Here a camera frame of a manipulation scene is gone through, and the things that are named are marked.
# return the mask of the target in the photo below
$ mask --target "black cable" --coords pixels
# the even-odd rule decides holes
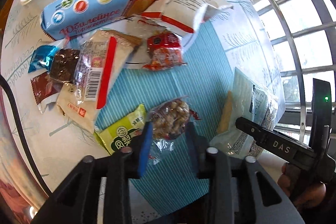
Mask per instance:
[[[38,180],[38,182],[40,183],[41,187],[43,188],[43,190],[45,191],[45,193],[50,196],[52,194],[52,191],[49,189],[49,187],[47,186],[47,184],[44,182],[43,177],[41,176],[35,162],[33,159],[33,156],[29,150],[27,141],[26,141],[26,137],[24,135],[23,132],[23,128],[22,128],[22,124],[20,121],[20,116],[19,116],[19,112],[17,110],[17,106],[16,106],[16,102],[15,102],[15,98],[13,95],[13,92],[9,86],[9,84],[7,83],[7,81],[3,78],[2,75],[0,75],[0,86],[3,88],[3,90],[5,91],[5,93],[7,94],[8,100],[10,102],[10,106],[12,108],[12,112],[13,112],[13,116],[14,116],[14,121],[15,121],[15,125],[17,128],[17,132],[19,134],[22,146],[23,146],[23,150],[25,151],[25,154],[27,156],[28,162]]]

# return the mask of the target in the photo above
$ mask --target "teal placemat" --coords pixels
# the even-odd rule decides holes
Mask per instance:
[[[197,132],[208,141],[214,136],[229,88],[231,68],[210,22],[185,53],[188,66],[168,71],[124,69],[100,112],[96,125],[104,129],[132,112],[140,103],[146,109],[180,96],[189,96],[191,108],[202,119]],[[160,214],[172,213],[208,192],[208,180],[197,180],[191,171],[185,137],[176,139],[174,151],[156,165],[148,165],[137,190]]]

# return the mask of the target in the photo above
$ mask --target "blue foil wrapper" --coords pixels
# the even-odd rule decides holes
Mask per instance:
[[[31,57],[28,73],[45,68],[50,71],[56,52],[59,47],[51,45],[42,45],[34,50]]]

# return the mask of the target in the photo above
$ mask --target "yellow-green candy package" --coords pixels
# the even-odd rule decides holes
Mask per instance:
[[[110,154],[113,154],[120,148],[128,146],[133,137],[141,135],[145,125],[145,116],[145,106],[141,104],[135,111],[110,125],[105,130],[95,132],[95,137],[100,145]]]

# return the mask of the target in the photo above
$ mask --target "table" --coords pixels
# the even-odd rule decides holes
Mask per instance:
[[[197,123],[198,134],[210,140],[215,134],[235,66],[279,97],[279,119],[285,102],[268,35],[249,0],[227,1],[234,8],[201,26],[196,40],[184,55],[188,66],[156,73],[124,69],[108,95],[96,126],[106,128],[133,111],[139,103],[145,103],[149,110],[165,100],[188,95],[191,107],[202,119]],[[50,38],[39,26],[39,15],[14,0],[4,33],[1,74],[13,90],[36,165],[48,187],[54,190],[83,156],[99,158],[107,154],[91,134],[64,117],[56,106],[49,107],[43,115],[39,113],[30,86],[30,79],[35,75],[27,71],[33,50],[47,41]],[[29,167],[6,95],[4,105],[13,138]],[[273,158],[264,153],[261,159],[272,161]],[[176,140],[173,153],[158,164],[148,166],[141,180],[129,183],[134,223],[145,223],[176,211],[208,189],[207,180],[196,180],[192,176],[184,136]],[[104,180],[101,197],[104,197]],[[102,199],[99,223],[102,221]]]

